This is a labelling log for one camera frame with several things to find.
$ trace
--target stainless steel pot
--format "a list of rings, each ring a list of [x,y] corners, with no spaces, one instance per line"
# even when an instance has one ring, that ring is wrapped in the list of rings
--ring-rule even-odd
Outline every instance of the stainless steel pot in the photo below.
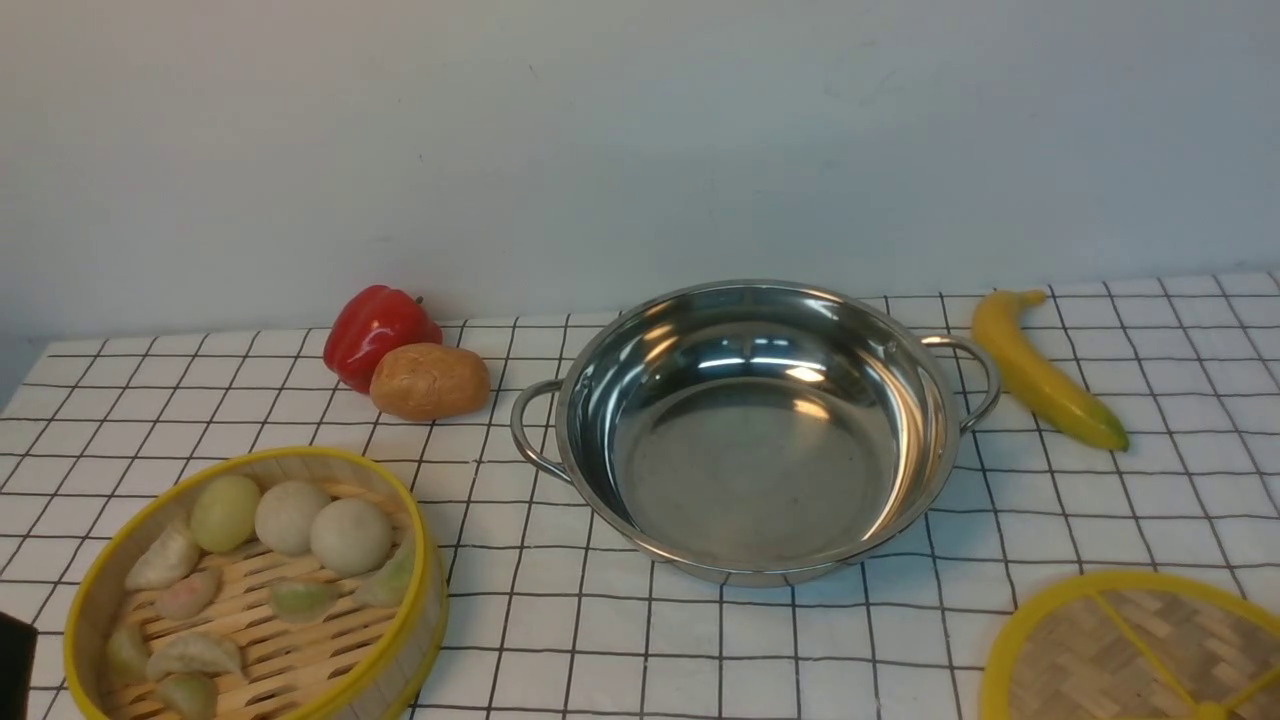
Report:
[[[931,347],[986,372],[969,416]],[[563,462],[524,427],[529,402],[550,392]],[[993,364],[966,340],[913,336],[824,290],[735,281],[623,314],[564,378],[520,393],[511,433],[655,560],[716,583],[782,585],[855,562],[916,520],[960,436],[998,398]]]

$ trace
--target pot handle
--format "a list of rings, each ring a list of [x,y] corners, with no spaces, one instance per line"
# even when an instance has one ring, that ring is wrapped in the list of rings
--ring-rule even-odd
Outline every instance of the pot handle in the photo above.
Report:
[[[978,407],[969,413],[968,418],[960,420],[960,433],[968,433],[983,418],[991,415],[991,411],[996,409],[996,404],[1000,402],[1000,372],[996,369],[995,360],[991,359],[991,355],[987,355],[986,350],[978,347],[978,343],[954,334],[929,336],[920,338],[920,342],[928,347],[950,347],[966,352],[982,365],[982,372],[987,375],[987,395],[983,396]]]
[[[525,434],[525,409],[529,407],[529,404],[539,395],[548,395],[558,391],[563,382],[564,380],[559,378],[543,380],[520,391],[520,395],[516,396],[516,402],[511,406],[511,439],[516,442],[516,450],[518,450],[525,460],[529,460],[534,468],[538,468],[556,479],[570,483],[572,480],[568,479],[568,470],[564,465],[556,462],[541,452],[538,452],[534,443],[529,442],[529,436]]]

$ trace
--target pot rim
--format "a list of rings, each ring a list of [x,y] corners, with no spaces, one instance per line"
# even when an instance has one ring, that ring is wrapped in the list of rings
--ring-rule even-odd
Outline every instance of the pot rim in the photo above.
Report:
[[[701,560],[696,553],[673,547],[667,543],[653,538],[652,536],[636,528],[631,523],[627,523],[617,512],[614,512],[608,505],[605,505],[599,495],[591,489],[591,486],[586,482],[585,475],[577,466],[577,461],[572,454],[572,446],[570,445],[568,436],[568,410],[570,404],[564,401],[567,393],[572,392],[572,388],[577,384],[579,377],[584,366],[586,366],[588,360],[596,352],[599,346],[611,337],[620,327],[630,323],[635,318],[639,318],[646,313],[652,313],[654,309],[662,306],[663,304],[675,300],[677,297],[695,295],[699,292],[707,292],[710,290],[723,290],[723,288],[777,288],[777,290],[790,290],[797,291],[805,295],[810,295],[822,300],[837,302],[841,305],[855,307],[863,313],[867,313],[876,318],[877,320],[884,323],[899,340],[904,342],[906,347],[910,347],[911,354],[919,360],[919,363],[927,368],[929,379],[940,387],[938,395],[942,398],[942,407],[945,416],[950,420],[946,423],[946,439],[942,443],[942,452],[938,456],[934,473],[945,473],[950,477],[955,468],[955,457],[959,452],[960,437],[964,434],[960,428],[960,411],[955,401],[954,388],[950,387],[950,382],[946,375],[942,374],[942,368],[938,364],[938,359],[928,351],[928,348],[922,342],[922,338],[913,333],[906,325],[899,323],[891,318],[887,313],[883,313],[874,306],[850,297],[847,295],[817,287],[808,283],[790,282],[790,281],[777,281],[777,279],[728,279],[728,281],[713,281],[708,283],[694,284],[675,290],[650,300],[646,300],[631,309],[623,311],[612,323],[602,328],[595,336],[588,342],[577,356],[573,359],[573,364],[570,366],[568,372],[563,375],[561,389],[556,398],[556,445],[559,450],[561,462],[564,466],[564,471],[568,475],[570,482],[577,493],[591,506],[598,515],[604,518],[613,529],[622,533],[628,542],[636,547],[645,550],[653,555],[662,559],[669,560],[672,562],[692,565],[709,570],[713,573],[723,573],[727,575],[741,575],[741,574],[790,574],[790,573],[804,573],[808,570],[818,570],[820,568],[835,566],[838,564],[849,562],[861,555],[870,552],[872,550],[887,543],[893,539],[908,527],[913,525],[922,515],[933,505],[937,496],[942,492],[948,478],[943,478],[942,482],[933,483],[934,487],[922,496],[913,506],[910,506],[901,516],[877,530],[872,537],[863,538],[846,543],[838,548],[828,550],[813,556],[812,560],[803,564],[791,562],[710,562]]]

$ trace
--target red bell pepper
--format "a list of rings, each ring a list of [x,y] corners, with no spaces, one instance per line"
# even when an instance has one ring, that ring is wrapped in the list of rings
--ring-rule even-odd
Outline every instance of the red bell pepper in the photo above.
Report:
[[[420,305],[401,290],[375,284],[347,302],[324,343],[324,364],[356,392],[369,395],[374,370],[383,356],[415,342],[444,340]]]

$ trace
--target table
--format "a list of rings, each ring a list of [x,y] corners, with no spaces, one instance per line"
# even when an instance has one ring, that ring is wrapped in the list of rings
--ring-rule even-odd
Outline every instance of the table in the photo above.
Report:
[[[41,633],[31,716],[78,716],[61,632],[108,538],[178,479],[291,445],[381,461],[443,546],[453,615],[412,717],[974,720],[995,633],[1055,578],[1178,573],[1280,611],[1280,279],[1052,295],[1028,333],[1111,405],[1132,450],[1082,447],[1002,402],[922,521],[860,565],[769,591],[650,562],[516,452],[516,392],[564,373],[616,313],[449,323],[497,392],[434,425],[339,388],[325,329],[52,343],[0,414],[0,610]],[[869,302],[965,334],[979,297]],[[972,361],[945,366],[965,404],[980,396]],[[541,398],[527,421],[554,456],[549,416]]]

